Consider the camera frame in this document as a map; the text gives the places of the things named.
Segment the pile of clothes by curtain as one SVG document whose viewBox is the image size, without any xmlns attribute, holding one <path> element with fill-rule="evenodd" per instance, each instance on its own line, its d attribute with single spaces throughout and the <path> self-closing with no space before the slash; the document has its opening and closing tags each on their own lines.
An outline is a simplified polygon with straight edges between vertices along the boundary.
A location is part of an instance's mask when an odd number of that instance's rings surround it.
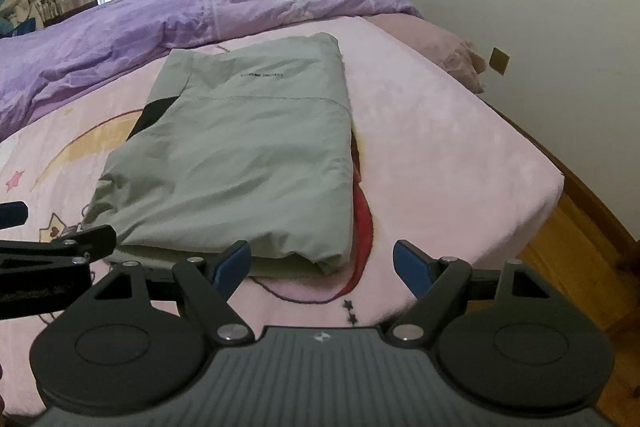
<svg viewBox="0 0 640 427">
<path fill-rule="evenodd" d="M 34 0 L 1 0 L 0 37 L 10 38 L 43 28 Z"/>
</svg>

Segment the purple duvet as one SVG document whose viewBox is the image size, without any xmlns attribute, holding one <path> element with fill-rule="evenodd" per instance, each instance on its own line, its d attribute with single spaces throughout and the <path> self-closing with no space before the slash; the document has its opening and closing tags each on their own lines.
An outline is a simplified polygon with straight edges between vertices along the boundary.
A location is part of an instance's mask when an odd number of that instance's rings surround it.
<svg viewBox="0 0 640 427">
<path fill-rule="evenodd" d="M 1 135 L 9 138 L 173 49 L 306 20 L 418 14 L 409 0 L 113 0 L 1 41 Z"/>
</svg>

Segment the brass low wall socket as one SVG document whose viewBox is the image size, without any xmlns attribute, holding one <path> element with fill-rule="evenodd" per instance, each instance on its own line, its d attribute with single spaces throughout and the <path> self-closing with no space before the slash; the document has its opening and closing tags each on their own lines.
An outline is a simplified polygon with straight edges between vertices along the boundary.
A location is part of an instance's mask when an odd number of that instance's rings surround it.
<svg viewBox="0 0 640 427">
<path fill-rule="evenodd" d="M 498 72 L 499 75 L 506 75 L 506 70 L 510 64 L 511 57 L 502 49 L 493 48 L 489 57 L 489 67 Z"/>
</svg>

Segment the pink pillow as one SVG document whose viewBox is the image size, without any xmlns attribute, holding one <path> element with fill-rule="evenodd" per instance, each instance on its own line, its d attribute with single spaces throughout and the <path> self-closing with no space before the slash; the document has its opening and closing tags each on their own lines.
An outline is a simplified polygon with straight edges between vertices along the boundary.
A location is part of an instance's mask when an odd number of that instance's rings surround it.
<svg viewBox="0 0 640 427">
<path fill-rule="evenodd" d="M 409 14 L 380 14 L 367 16 L 366 20 L 420 53 L 469 91 L 484 92 L 480 75 L 487 63 L 468 40 Z"/>
</svg>

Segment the grey and black jacket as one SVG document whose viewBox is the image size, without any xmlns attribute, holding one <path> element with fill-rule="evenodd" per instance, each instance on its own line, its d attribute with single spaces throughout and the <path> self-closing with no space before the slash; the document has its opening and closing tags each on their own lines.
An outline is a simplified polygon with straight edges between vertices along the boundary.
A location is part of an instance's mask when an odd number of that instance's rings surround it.
<svg viewBox="0 0 640 427">
<path fill-rule="evenodd" d="M 258 277 L 322 277 L 352 255 L 354 182 L 333 36 L 175 50 L 108 155 L 84 227 L 113 228 L 116 260 L 169 265 L 245 241 Z"/>
</svg>

